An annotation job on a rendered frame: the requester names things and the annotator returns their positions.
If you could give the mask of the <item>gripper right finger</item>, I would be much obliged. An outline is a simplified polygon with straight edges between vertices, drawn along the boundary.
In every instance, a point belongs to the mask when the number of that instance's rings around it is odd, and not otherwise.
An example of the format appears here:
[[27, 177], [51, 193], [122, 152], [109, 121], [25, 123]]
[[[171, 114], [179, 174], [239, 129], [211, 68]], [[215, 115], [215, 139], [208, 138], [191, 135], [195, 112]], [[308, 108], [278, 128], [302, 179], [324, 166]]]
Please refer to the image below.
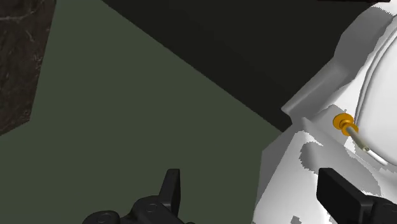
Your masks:
[[337, 224], [397, 224], [397, 204], [366, 195], [332, 168], [320, 168], [316, 197]]

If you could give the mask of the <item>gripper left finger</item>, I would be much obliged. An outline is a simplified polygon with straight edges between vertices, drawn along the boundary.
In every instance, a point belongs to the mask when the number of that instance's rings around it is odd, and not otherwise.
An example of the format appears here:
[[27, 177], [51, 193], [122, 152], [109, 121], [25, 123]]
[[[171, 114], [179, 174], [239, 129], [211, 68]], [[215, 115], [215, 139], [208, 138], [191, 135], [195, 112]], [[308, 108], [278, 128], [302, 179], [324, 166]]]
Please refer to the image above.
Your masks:
[[137, 200], [123, 217], [115, 211], [97, 211], [82, 224], [194, 224], [178, 218], [180, 202], [180, 170], [168, 169], [158, 195]]

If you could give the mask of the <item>orange-headed silver rod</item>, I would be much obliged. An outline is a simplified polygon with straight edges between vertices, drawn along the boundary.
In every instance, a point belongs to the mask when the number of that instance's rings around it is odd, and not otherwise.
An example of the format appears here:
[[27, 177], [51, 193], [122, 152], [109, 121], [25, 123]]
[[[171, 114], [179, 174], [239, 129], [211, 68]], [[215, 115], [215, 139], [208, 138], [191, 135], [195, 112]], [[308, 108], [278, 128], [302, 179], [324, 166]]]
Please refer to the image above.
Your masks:
[[388, 162], [384, 160], [381, 156], [376, 154], [369, 145], [366, 143], [363, 137], [359, 135], [359, 128], [354, 123], [354, 118], [347, 113], [340, 113], [336, 115], [333, 119], [333, 126], [340, 130], [343, 135], [350, 136], [351, 139], [355, 142], [355, 144], [364, 151], [366, 154], [371, 156], [374, 160], [382, 165], [387, 165]]

